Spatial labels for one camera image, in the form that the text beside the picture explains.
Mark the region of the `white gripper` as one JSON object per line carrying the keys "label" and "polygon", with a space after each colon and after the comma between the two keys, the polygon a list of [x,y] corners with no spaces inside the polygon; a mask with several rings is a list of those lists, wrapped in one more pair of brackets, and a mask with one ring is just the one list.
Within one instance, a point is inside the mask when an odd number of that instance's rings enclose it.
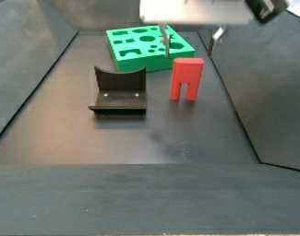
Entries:
{"label": "white gripper", "polygon": [[[145,23],[158,24],[161,43],[169,57],[170,36],[166,24],[183,25],[242,25],[253,18],[245,0],[139,0],[139,17]],[[207,55],[213,56],[216,45],[228,32],[221,25],[209,41]]]}

